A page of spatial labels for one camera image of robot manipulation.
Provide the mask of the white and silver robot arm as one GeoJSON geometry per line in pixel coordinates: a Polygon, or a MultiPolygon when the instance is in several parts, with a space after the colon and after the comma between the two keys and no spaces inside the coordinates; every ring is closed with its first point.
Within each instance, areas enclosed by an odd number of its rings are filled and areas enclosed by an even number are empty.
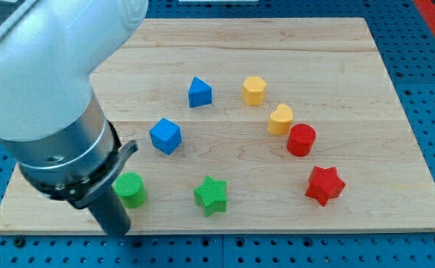
{"type": "Polygon", "coordinates": [[[0,144],[50,199],[87,208],[112,236],[130,219],[112,189],[122,144],[91,73],[136,31],[147,0],[0,1],[0,144]]]}

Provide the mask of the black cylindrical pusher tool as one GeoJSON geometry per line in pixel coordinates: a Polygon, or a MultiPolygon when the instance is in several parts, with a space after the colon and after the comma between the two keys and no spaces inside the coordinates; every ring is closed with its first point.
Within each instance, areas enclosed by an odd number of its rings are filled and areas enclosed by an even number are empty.
{"type": "Polygon", "coordinates": [[[19,168],[48,198],[66,201],[76,209],[89,209],[107,235],[122,236],[130,229],[130,218],[112,184],[137,150],[135,141],[122,144],[108,121],[96,142],[79,156],[46,162],[45,166],[21,163],[19,168]]]}

